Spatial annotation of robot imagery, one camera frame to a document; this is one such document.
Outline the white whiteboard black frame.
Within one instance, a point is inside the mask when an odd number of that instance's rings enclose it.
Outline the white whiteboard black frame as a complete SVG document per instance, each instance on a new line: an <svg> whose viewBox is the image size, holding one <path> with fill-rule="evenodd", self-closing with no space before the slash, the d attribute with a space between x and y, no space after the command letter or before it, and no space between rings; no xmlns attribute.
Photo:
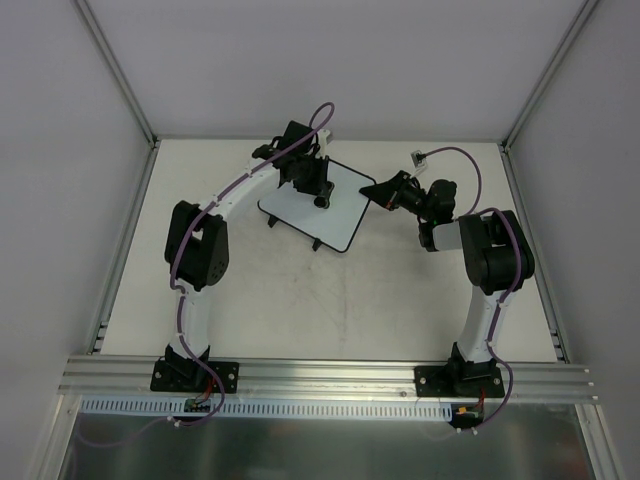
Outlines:
<svg viewBox="0 0 640 480"><path fill-rule="evenodd" d="M346 252L364 218L370 200L360 193L376 181L339 162L328 161L328 181L334 186L327 208L318 207L315 197L299 193L291 183L268 193L258 201L258 209L269 222L283 223L314 240L313 249L327 246Z"/></svg>

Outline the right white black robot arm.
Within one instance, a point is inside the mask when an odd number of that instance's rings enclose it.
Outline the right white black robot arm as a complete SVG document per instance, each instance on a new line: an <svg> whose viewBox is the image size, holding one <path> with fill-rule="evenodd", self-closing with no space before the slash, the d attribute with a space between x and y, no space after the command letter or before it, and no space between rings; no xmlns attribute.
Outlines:
<svg viewBox="0 0 640 480"><path fill-rule="evenodd" d="M486 209L456 218L456 192L456 183L444 179L424 189L405 171L360 189L388 211L415 215L425 250L460 251L472 285L466 321L446 363L414 368L416 395L503 398L495 344L512 296L535 273L535 260L513 211Z"/></svg>

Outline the black felt whiteboard eraser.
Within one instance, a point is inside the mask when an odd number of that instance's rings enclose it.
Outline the black felt whiteboard eraser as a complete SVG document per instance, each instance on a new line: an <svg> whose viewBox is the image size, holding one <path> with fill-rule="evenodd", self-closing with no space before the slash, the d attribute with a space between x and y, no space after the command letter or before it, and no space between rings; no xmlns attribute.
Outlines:
<svg viewBox="0 0 640 480"><path fill-rule="evenodd" d="M317 196L314 199L314 205L320 209L327 209L330 206L330 201L325 197Z"/></svg>

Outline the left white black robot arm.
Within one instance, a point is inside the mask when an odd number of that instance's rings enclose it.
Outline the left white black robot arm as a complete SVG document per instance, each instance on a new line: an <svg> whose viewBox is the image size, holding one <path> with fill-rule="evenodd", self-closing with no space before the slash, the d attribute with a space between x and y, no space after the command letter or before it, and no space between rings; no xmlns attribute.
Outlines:
<svg viewBox="0 0 640 480"><path fill-rule="evenodd" d="M203 290L218 283L229 263L228 223L234 213L286 183L327 208L334 188L324 155L329 133L296 121L285 132L252 153L244 171L200 203L181 201L173 209L164 258L170 267L170 288L178 293L174 338L165 361L174 378L188 390L208 381L209 343L205 339L208 299Z"/></svg>

